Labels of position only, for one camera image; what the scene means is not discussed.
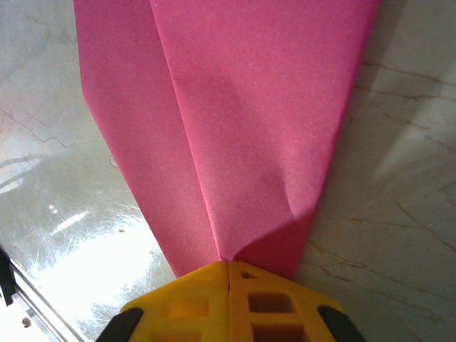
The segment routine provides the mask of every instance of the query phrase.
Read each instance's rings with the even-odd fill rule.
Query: square hole
[[[188,331],[183,333],[161,333],[154,335],[150,342],[201,342],[201,331]]]
[[[209,314],[209,298],[205,296],[178,296],[171,300],[170,317],[205,317]]]
[[[254,274],[247,272],[247,271],[242,271],[241,272],[241,277],[244,279],[256,279],[258,276],[255,276]]]
[[[252,325],[254,342],[309,342],[303,326]]]
[[[291,298],[280,292],[254,292],[249,294],[250,312],[285,314],[293,313]]]

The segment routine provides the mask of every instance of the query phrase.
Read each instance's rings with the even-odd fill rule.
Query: marble surface
[[[456,339],[456,3],[384,0],[296,276],[368,341]],[[71,0],[0,0],[0,244],[87,341],[173,279],[83,102]]]

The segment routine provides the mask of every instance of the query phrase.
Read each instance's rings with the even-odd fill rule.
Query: pink paper fold
[[[176,275],[292,277],[378,0],[74,2],[85,100]]]

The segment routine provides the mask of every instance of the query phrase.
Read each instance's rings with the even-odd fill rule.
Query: black rubber tip
[[[0,301],[4,301],[6,306],[13,303],[11,296],[16,293],[16,282],[9,265],[8,256],[0,249]]]
[[[96,342],[128,342],[144,311],[132,308],[114,316]]]
[[[319,306],[318,312],[336,342],[366,342],[350,318],[330,306]]]

